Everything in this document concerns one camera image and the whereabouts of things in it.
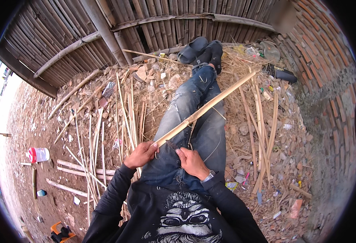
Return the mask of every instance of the man's right hand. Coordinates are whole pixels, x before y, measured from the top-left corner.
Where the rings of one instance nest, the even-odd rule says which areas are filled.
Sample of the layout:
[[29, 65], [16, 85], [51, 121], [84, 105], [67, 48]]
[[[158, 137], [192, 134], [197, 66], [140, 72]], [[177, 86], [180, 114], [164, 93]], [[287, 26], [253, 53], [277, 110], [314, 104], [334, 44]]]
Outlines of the man's right hand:
[[204, 180], [209, 175], [210, 170], [196, 150], [180, 148], [175, 151], [181, 160], [181, 167], [190, 175]]

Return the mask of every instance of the black slipper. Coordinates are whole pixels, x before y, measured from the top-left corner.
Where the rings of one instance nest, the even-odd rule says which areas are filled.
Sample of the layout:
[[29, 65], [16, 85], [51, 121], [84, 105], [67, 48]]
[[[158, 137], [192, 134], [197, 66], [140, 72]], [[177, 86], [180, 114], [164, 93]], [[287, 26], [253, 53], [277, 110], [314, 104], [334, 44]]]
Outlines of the black slipper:
[[207, 39], [203, 36], [197, 37], [178, 53], [178, 60], [181, 63], [189, 64], [196, 56], [200, 56], [207, 46]]

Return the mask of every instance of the ripped jeans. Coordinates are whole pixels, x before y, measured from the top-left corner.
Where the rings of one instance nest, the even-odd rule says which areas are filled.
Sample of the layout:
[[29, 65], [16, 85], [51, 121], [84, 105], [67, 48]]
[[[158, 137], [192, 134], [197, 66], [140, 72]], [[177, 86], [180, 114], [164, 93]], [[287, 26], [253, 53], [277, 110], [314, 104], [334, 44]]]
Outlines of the ripped jeans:
[[[171, 100], [168, 110], [160, 122], [154, 141], [175, 128], [220, 93], [216, 76], [217, 74], [211, 66], [200, 65], [200, 67], [193, 68], [193, 76], [176, 90], [175, 97]], [[205, 165], [222, 174], [225, 171], [226, 161], [225, 120], [220, 115], [224, 114], [223, 106], [224, 102], [220, 101], [214, 106], [214, 109], [208, 110], [201, 116], [195, 124], [190, 139], [193, 150], [198, 151]], [[178, 147], [190, 149], [188, 145], [190, 133], [191, 127], [188, 126], [170, 141]], [[156, 158], [144, 165], [140, 181], [161, 187], [179, 185], [197, 193], [207, 194], [200, 180], [181, 168], [178, 155], [166, 143], [160, 147], [160, 153], [156, 154]]]

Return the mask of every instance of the black sock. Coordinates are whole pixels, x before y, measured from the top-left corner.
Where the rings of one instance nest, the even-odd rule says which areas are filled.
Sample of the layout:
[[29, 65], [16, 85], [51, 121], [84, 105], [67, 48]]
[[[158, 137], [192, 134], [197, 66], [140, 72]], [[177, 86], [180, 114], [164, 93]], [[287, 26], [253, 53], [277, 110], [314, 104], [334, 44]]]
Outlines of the black sock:
[[208, 47], [204, 50], [204, 52], [200, 56], [195, 57], [195, 60], [192, 62], [192, 65], [196, 66], [201, 63], [209, 63], [211, 57], [212, 57], [212, 50], [210, 47]]
[[223, 55], [223, 47], [220, 43], [214, 43], [210, 46], [212, 50], [212, 59], [210, 60], [209, 64], [214, 65], [214, 69], [216, 70], [217, 74], [221, 73], [221, 56]]

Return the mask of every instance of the wristwatch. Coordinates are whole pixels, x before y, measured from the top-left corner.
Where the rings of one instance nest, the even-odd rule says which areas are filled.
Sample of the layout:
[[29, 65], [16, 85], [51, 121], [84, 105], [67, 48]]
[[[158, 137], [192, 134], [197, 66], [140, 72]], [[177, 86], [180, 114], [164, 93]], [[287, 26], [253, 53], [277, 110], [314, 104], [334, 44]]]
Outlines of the wristwatch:
[[201, 180], [200, 182], [201, 182], [201, 183], [207, 182], [207, 181], [209, 181], [211, 178], [213, 178], [215, 175], [216, 175], [216, 173], [211, 169], [211, 170], [209, 171], [209, 175], [208, 175], [204, 180]]

